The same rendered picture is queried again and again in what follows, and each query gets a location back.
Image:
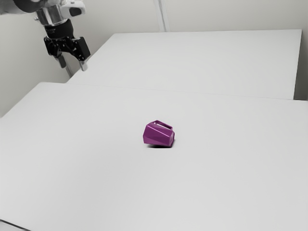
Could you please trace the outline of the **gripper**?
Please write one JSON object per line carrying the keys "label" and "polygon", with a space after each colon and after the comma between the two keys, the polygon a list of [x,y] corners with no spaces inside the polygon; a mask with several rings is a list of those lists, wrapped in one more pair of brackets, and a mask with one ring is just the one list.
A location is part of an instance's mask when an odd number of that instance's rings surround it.
{"label": "gripper", "polygon": [[58,39],[65,38],[67,53],[70,53],[78,60],[82,71],[88,69],[87,59],[90,57],[90,50],[84,37],[74,37],[71,20],[66,20],[64,23],[55,26],[45,26],[44,29],[47,34],[44,38],[47,52],[58,61],[61,68],[66,68],[66,61]]}

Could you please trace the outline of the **purple faceted mug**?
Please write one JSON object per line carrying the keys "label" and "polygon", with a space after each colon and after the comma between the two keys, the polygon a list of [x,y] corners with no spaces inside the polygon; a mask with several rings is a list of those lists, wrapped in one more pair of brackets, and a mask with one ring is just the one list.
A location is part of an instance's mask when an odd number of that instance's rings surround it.
{"label": "purple faceted mug", "polygon": [[173,127],[159,120],[147,124],[143,133],[143,142],[150,145],[171,147],[174,139]]}

